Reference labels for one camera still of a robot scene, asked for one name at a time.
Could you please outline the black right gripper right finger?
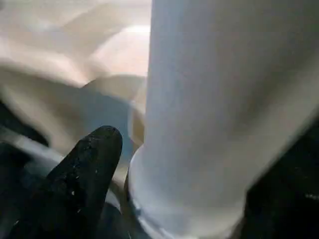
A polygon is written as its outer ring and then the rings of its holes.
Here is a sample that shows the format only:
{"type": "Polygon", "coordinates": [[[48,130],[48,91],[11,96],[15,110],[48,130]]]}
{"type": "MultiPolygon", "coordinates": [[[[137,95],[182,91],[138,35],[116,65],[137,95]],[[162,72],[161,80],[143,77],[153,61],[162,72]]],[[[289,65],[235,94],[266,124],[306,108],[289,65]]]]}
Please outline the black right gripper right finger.
{"type": "Polygon", "coordinates": [[[245,237],[319,237],[318,122],[315,122],[248,191],[245,237]]]}

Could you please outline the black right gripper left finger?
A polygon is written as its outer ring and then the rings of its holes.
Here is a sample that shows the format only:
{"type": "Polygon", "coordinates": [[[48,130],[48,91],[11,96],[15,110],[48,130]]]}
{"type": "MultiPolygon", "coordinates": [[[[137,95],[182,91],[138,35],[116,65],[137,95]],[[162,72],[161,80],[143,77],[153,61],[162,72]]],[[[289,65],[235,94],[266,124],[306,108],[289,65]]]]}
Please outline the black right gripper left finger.
{"type": "Polygon", "coordinates": [[[77,142],[31,194],[16,239],[92,239],[122,152],[122,135],[101,126],[77,142]]]}

